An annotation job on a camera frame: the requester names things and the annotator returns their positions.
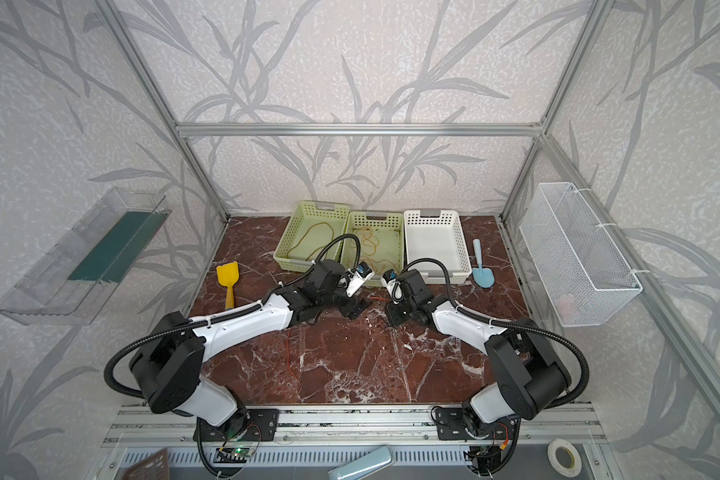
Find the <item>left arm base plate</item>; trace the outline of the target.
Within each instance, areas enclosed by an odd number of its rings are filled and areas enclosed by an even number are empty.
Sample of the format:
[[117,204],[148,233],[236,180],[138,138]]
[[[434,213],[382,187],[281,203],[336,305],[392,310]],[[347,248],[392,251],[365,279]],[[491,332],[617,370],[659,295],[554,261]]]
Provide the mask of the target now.
[[271,442],[278,426],[280,411],[269,408],[245,407],[238,409],[220,426],[212,426],[200,420],[193,434],[194,441],[223,442]]

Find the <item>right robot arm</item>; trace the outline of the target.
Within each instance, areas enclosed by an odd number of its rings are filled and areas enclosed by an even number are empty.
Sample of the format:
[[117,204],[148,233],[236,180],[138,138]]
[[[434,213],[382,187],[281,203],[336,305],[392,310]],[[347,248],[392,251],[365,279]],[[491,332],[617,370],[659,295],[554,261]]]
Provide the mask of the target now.
[[579,347],[564,336],[539,327],[532,319],[491,317],[459,303],[448,275],[445,292],[437,295],[414,267],[433,258],[411,262],[401,272],[382,274],[390,301],[385,307],[392,326],[415,321],[455,337],[486,355],[494,383],[462,404],[465,427],[479,429],[503,418],[531,420],[541,411],[578,399],[590,381],[589,363]]

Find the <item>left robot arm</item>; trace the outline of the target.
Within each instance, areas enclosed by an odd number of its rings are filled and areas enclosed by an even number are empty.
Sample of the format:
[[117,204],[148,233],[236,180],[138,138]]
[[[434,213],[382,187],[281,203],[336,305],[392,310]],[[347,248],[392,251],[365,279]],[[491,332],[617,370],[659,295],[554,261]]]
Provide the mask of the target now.
[[181,412],[226,436],[239,434],[250,424],[250,415],[230,389],[203,375],[204,364],[240,343],[314,320],[325,310],[357,318],[369,304],[357,293],[374,272],[360,258],[350,267],[327,258],[344,240],[360,242],[354,234],[338,236],[304,274],[261,300],[204,316],[165,315],[149,335],[110,358],[105,383],[120,394],[145,400],[155,414]]

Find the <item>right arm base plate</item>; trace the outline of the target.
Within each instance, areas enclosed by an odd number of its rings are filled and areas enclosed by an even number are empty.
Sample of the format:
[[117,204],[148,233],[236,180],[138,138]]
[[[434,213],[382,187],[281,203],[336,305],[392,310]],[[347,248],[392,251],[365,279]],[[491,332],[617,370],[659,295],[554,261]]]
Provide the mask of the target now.
[[437,428],[439,440],[508,441],[518,431],[521,419],[517,415],[485,422],[470,408],[433,406],[430,417]]

